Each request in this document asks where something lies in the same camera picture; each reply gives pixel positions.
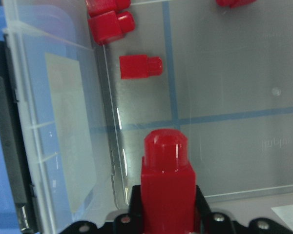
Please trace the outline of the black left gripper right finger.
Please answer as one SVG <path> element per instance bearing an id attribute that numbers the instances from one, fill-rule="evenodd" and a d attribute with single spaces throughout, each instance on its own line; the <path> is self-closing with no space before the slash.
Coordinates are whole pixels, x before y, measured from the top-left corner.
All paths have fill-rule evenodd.
<path id="1" fill-rule="evenodd" d="M 213 212 L 198 185 L 196 185 L 194 224 L 199 234 L 234 233 L 234 226 L 229 216 L 222 212 Z"/>

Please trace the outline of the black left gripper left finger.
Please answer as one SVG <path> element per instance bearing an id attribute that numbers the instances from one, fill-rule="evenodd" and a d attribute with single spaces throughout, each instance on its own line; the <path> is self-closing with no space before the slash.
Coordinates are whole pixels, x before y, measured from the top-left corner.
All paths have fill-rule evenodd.
<path id="1" fill-rule="evenodd" d="M 113 234 L 143 234 L 144 219 L 141 199 L 141 186 L 132 188 L 127 213 L 118 215 L 112 224 Z"/>

